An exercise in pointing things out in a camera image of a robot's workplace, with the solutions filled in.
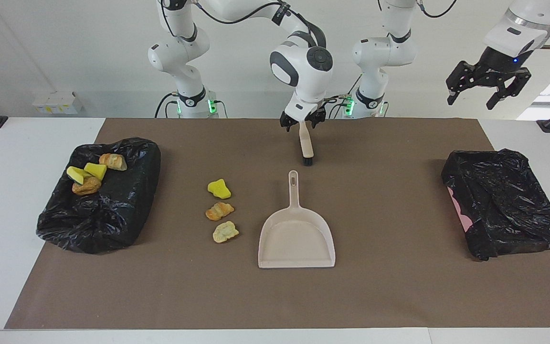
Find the white wall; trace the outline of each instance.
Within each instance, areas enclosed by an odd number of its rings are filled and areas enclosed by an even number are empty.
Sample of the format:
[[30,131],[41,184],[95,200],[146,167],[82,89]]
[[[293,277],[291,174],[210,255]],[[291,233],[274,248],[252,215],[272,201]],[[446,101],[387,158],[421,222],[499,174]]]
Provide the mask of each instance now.
[[[81,116],[152,116],[171,78],[147,61],[147,49],[167,33],[160,27],[157,0],[0,0],[0,113],[37,116],[38,92],[76,91]],[[290,0],[293,8],[325,31],[335,59],[329,94],[347,92],[360,69],[351,60],[357,39],[384,36],[373,0]],[[446,8],[431,0],[431,13]],[[550,82],[550,51],[526,63],[533,77],[517,98],[487,111],[493,90],[472,89],[453,107],[445,79],[461,59],[478,60],[482,39],[508,1],[460,1],[445,17],[416,13],[413,37],[421,51],[413,65],[389,68],[389,116],[516,118]],[[269,53],[286,34],[269,20],[223,26],[193,9],[212,47],[192,65],[236,117],[279,117],[291,94],[271,74]]]

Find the bread piece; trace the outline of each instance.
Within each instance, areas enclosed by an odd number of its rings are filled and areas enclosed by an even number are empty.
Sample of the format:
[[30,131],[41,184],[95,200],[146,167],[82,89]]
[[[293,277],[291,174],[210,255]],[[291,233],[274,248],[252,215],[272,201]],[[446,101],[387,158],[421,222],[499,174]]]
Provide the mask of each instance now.
[[205,216],[212,221],[220,221],[221,218],[235,211],[232,205],[228,203],[218,202],[214,206],[205,212]]
[[72,192],[78,196],[84,196],[85,194],[94,194],[101,187],[101,181],[97,177],[90,176],[85,178],[84,184],[80,185],[74,183],[72,186]]
[[107,165],[107,168],[118,171],[127,170],[127,162],[120,154],[105,153],[99,157],[100,165]]
[[231,221],[227,221],[216,227],[216,231],[213,233],[213,240],[219,244],[238,234],[239,231],[236,230],[235,224]]

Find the dustpan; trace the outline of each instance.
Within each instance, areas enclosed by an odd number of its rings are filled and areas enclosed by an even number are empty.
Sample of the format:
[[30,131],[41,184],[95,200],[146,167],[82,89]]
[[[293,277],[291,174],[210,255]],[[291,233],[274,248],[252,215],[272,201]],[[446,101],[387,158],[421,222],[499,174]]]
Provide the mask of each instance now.
[[258,244],[258,267],[331,268],[334,242],[318,213],[304,209],[298,198],[298,172],[288,174],[290,206],[267,218]]

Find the green led light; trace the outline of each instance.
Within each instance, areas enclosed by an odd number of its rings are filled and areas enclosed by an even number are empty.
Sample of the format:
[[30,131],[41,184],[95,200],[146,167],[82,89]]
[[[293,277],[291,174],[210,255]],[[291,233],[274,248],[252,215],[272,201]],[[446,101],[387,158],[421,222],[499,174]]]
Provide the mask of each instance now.
[[345,109],[345,115],[351,117],[354,105],[356,105],[356,102],[354,102],[351,97],[347,97],[347,108]]
[[207,100],[208,104],[209,104],[209,112],[210,113],[216,113],[216,111],[218,111],[216,105],[214,105],[214,103],[211,101],[211,100]]

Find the dustpan handle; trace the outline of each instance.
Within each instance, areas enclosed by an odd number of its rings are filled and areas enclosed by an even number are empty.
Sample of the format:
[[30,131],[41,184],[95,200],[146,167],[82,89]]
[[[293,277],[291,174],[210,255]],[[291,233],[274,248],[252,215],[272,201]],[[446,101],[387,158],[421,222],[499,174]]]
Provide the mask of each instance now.
[[301,207],[298,199],[298,172],[290,171],[288,182],[290,184],[290,207]]

